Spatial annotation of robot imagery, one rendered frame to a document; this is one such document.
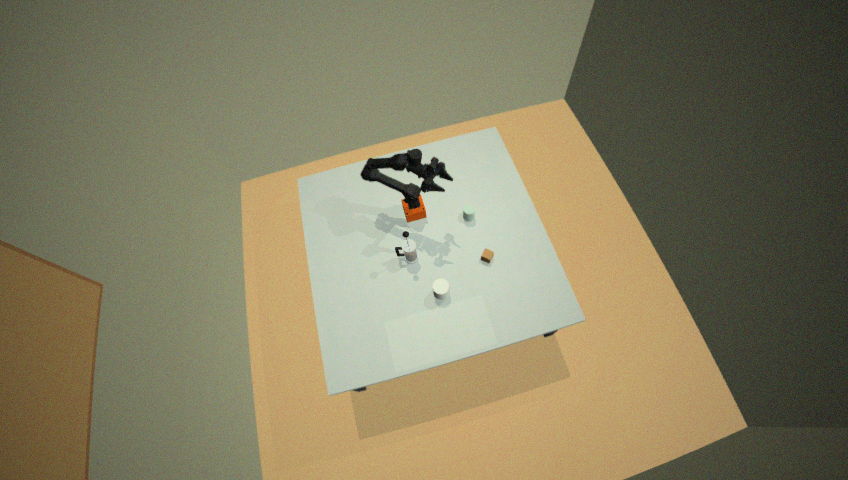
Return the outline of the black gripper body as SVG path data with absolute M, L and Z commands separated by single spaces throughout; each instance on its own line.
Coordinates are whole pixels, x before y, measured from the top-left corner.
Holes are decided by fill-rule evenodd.
M 429 183 L 432 181 L 432 179 L 434 179 L 434 177 L 436 175 L 439 176 L 440 173 L 441 173 L 442 167 L 445 166 L 445 164 L 441 162 L 441 163 L 439 163 L 439 165 L 436 166 L 437 169 L 434 169 L 434 170 L 432 170 L 431 173 L 428 172 L 428 174 L 427 174 L 425 172 L 426 171 L 425 169 L 427 167 L 426 165 L 427 164 L 421 164 L 420 167 L 417 170 L 418 178 L 421 178 L 421 177 L 424 178 L 424 180 L 422 181 L 421 187 L 420 187 L 421 191 L 423 191 L 424 193 L 427 191 Z

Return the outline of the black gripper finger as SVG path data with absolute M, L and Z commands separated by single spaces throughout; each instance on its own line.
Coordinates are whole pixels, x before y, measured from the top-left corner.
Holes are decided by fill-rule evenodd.
M 452 177 L 450 176 L 450 174 L 446 171 L 445 166 L 443 166 L 443 167 L 442 167 L 442 170 L 441 170 L 441 173 L 440 173 L 440 176 L 439 176 L 439 177 L 440 177 L 440 178 L 444 178 L 444 179 L 447 179 L 447 180 L 451 180 L 451 181 L 453 181 L 453 178 L 452 178 Z
M 428 191 L 440 191 L 440 192 L 445 192 L 445 189 L 444 189 L 444 188 L 442 188 L 441 186 L 437 185 L 437 184 L 434 182 L 434 180 L 432 179 L 432 181 L 429 183 L 429 186 L 428 186 L 427 192 L 428 192 Z

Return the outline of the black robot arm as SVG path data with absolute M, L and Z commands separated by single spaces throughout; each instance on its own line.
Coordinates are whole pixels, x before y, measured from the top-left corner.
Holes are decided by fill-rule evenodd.
M 421 192 L 419 186 L 413 183 L 404 184 L 379 172 L 378 169 L 393 168 L 394 170 L 402 171 L 406 168 L 407 172 L 411 171 L 417 175 L 417 170 L 421 165 L 421 159 L 422 152 L 419 149 L 408 150 L 407 153 L 396 154 L 390 158 L 370 158 L 361 173 L 361 177 L 363 180 L 378 181 L 401 192 L 405 197 L 404 202 L 408 203 L 410 209 L 418 208 L 420 207 L 419 194 Z M 426 165 L 425 172 L 428 174 L 428 172 L 431 173 L 432 170 L 437 169 L 438 162 L 439 160 L 433 157 L 431 163 Z

